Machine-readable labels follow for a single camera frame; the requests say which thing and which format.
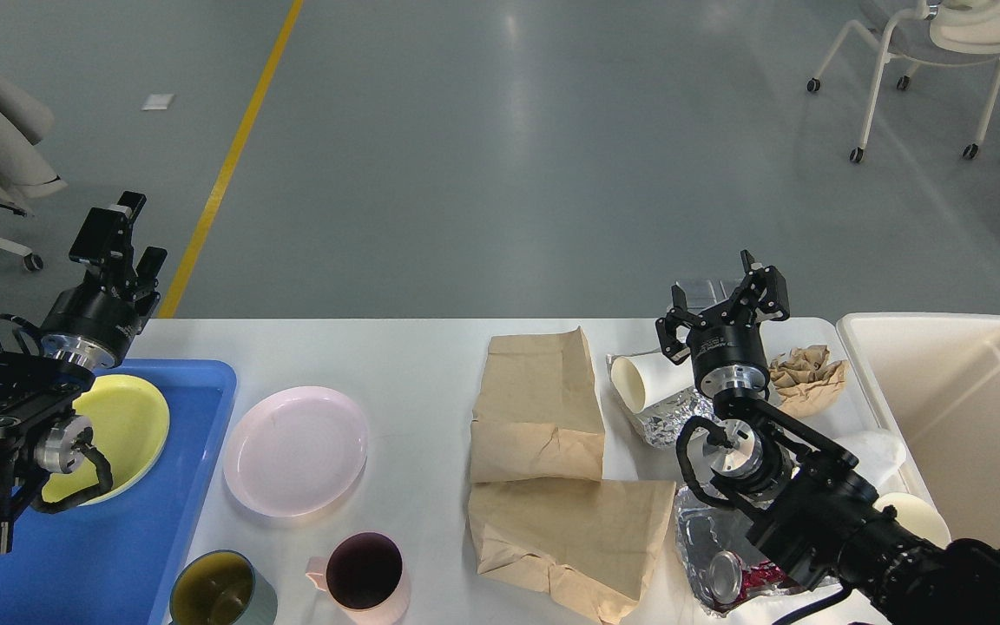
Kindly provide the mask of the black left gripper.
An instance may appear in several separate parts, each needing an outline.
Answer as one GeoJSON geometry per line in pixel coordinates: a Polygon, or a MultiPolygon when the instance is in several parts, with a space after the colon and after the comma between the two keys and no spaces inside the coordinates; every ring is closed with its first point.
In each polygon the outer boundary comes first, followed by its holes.
{"type": "Polygon", "coordinates": [[[88,265],[88,272],[80,286],[60,293],[45,317],[41,355],[87,369],[112,369],[126,359],[159,305],[158,274],[168,256],[164,248],[147,247],[135,270],[127,264],[146,202],[144,194],[122,193],[114,205],[89,210],[69,249],[69,260],[88,265]]]}

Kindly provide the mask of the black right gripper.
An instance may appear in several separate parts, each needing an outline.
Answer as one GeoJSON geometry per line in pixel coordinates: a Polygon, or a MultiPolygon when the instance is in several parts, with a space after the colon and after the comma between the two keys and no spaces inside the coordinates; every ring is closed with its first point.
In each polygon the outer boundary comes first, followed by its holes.
{"type": "Polygon", "coordinates": [[[745,277],[726,301],[690,312],[682,287],[671,288],[671,306],[655,320],[661,353],[674,365],[690,356],[694,387],[714,400],[727,389],[769,398],[760,323],[789,320],[788,285],[776,266],[763,266],[749,250],[740,253],[745,277]],[[681,328],[686,339],[679,338],[681,328]]]}

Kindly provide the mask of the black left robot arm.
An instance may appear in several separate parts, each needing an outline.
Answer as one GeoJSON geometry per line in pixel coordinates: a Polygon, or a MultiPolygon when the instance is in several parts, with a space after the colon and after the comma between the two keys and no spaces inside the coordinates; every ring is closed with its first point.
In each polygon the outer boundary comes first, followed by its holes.
{"type": "Polygon", "coordinates": [[[0,339],[0,555],[12,549],[15,522],[28,508],[59,514],[114,489],[94,427],[73,403],[96,371],[118,367],[154,316],[166,249],[134,255],[134,224],[146,197],[126,191],[114,206],[92,208],[69,257],[86,267],[60,293],[41,325],[0,315],[17,351],[0,339]]]}

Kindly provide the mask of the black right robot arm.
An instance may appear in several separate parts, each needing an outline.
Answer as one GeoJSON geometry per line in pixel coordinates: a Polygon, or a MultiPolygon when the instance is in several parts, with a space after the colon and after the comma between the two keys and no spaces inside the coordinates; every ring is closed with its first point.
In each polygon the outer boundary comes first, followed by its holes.
{"type": "Polygon", "coordinates": [[[689,363],[714,418],[687,420],[675,454],[684,483],[714,508],[750,519],[747,540],[806,589],[836,577],[840,592],[794,610],[785,624],[853,592],[893,624],[1000,624],[1000,549],[977,539],[933,545],[906,530],[841,444],[774,407],[760,336],[763,321],[790,316],[775,266],[740,253],[742,281],[725,301],[690,312],[672,288],[655,321],[663,356],[689,363]]]}

